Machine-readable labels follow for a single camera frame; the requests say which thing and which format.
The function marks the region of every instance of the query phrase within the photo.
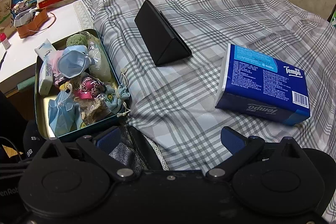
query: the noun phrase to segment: bed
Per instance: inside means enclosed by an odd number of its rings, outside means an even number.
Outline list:
[[[336,159],[335,27],[287,0],[150,0],[188,44],[193,56],[155,67],[134,18],[144,0],[81,0],[116,72],[126,68],[128,123],[160,148],[170,169],[204,172],[230,157],[224,126],[267,142],[292,136],[302,147]],[[302,68],[310,119],[290,127],[214,108],[227,43],[263,52]],[[324,217],[335,217],[332,200]]]

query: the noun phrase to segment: face mask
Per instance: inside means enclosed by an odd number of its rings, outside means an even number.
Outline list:
[[[55,100],[49,100],[49,125],[56,137],[69,133],[75,120],[74,101],[71,97],[72,85],[67,86],[70,87],[70,93],[62,90]]]
[[[77,52],[82,52],[84,54],[88,54],[87,47],[84,45],[74,45],[74,46],[66,47],[63,51],[63,55],[70,51],[77,51]]]
[[[69,51],[61,56],[57,62],[58,71],[67,78],[80,75],[95,61],[87,54],[78,51]]]

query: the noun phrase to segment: cable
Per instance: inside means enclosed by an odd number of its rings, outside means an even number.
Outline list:
[[[2,136],[0,136],[0,139],[4,139],[4,140],[6,140],[7,142],[9,142],[9,143],[14,147],[14,150],[16,151],[16,153],[19,155],[20,160],[22,160],[19,150],[16,148],[15,144],[12,143],[11,140],[9,140],[9,139],[6,138],[6,137],[2,137]]]

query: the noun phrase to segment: white desk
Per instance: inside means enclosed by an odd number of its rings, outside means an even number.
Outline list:
[[[15,89],[18,83],[35,75],[37,55],[34,49],[46,39],[54,43],[80,31],[72,3],[51,12],[56,15],[56,21],[50,28],[23,39],[16,32],[8,39],[11,47],[8,49],[0,70],[0,90],[2,93],[5,94]],[[53,18],[50,18],[40,29],[49,26],[52,20]]]

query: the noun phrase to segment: tempo logo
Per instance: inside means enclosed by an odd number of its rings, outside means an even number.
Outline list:
[[[270,107],[270,106],[262,106],[262,105],[256,105],[256,104],[248,104],[247,111],[256,112],[257,110],[266,112],[266,114],[273,114],[277,112],[276,107]]]
[[[286,73],[288,74],[288,76],[295,76],[295,77],[299,77],[299,78],[303,78],[303,76],[301,76],[300,70],[295,68],[295,69],[288,69],[289,67],[284,66],[284,68],[286,68]]]
[[[17,187],[15,188],[8,188],[7,190],[0,191],[0,196],[8,196],[8,195],[14,195],[18,191]]]

